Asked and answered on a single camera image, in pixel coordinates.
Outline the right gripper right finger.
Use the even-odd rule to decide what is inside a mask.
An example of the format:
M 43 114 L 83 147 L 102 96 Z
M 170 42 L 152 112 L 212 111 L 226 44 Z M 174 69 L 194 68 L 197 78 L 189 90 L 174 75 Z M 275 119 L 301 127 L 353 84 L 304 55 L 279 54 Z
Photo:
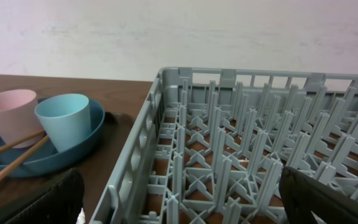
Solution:
M 358 202 L 292 167 L 282 170 L 279 192 L 289 223 L 358 223 Z

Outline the wooden chopstick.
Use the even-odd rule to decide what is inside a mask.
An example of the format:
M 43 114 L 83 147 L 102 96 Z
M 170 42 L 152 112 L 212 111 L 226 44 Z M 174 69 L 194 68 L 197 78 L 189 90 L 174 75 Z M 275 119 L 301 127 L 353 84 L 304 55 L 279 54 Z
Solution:
M 33 145 L 25 153 L 19 156 L 16 160 L 10 163 L 2 171 L 0 171 L 0 181 L 10 174 L 14 169 L 21 165 L 29 156 L 36 152 L 41 146 L 43 146 L 49 140 L 49 136 L 43 137 L 37 144 Z
M 14 141 L 14 142 L 12 142 L 12 143 L 9 143 L 9 144 L 5 144 L 5 145 L 3 145 L 3 146 L 0 147 L 0 153 L 2 153 L 2 152 L 4 152 L 5 150 L 8 150 L 8 149 L 10 149 L 10 148 L 12 148 L 12 147 L 18 145 L 18 144 L 21 144 L 21 143 L 23 143 L 23 142 L 25 142 L 25 141 L 28 141 L 28 140 L 30 140 L 30 139 L 36 137 L 36 136 L 39 136 L 39 135 L 43 134 L 44 132 L 45 132 L 44 130 L 40 130 L 40 131 L 37 131 L 37 132 L 35 132 L 35 133 L 32 133 L 32 134 L 29 135 L 29 136 L 26 136 L 26 137 L 22 138 L 22 139 L 16 140 L 16 141 Z

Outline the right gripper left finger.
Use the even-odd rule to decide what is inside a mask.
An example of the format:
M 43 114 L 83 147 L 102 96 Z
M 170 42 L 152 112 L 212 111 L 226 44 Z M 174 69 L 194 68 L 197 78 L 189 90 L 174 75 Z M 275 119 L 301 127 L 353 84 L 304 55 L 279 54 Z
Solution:
M 85 184 L 78 169 L 70 169 L 8 205 L 4 223 L 76 223 L 83 208 Z

